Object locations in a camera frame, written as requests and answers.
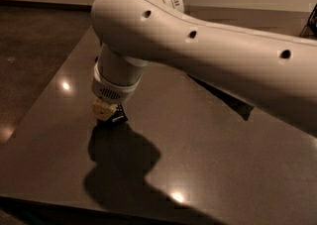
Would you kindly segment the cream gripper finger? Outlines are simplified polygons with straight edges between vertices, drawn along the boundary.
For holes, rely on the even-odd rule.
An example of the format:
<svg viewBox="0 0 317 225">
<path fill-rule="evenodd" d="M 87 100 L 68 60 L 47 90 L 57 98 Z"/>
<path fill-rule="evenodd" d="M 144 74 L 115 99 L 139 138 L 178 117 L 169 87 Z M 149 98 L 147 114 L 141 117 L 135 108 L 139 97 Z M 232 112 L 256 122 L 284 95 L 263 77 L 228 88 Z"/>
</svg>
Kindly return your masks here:
<svg viewBox="0 0 317 225">
<path fill-rule="evenodd" d="M 96 97 L 92 103 L 92 112 L 97 120 L 107 121 L 117 110 L 116 104 L 110 104 Z"/>
</svg>

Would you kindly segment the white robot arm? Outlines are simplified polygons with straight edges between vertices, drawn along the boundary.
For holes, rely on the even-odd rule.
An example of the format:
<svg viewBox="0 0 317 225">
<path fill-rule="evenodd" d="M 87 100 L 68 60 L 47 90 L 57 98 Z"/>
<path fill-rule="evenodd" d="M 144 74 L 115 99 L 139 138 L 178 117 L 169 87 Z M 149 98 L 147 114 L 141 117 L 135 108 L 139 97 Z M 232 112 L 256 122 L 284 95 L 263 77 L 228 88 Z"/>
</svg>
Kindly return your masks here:
<svg viewBox="0 0 317 225">
<path fill-rule="evenodd" d="M 317 42 L 201 21 L 182 0 L 95 0 L 91 17 L 102 43 L 92 88 L 109 105 L 157 61 L 317 133 Z"/>
</svg>

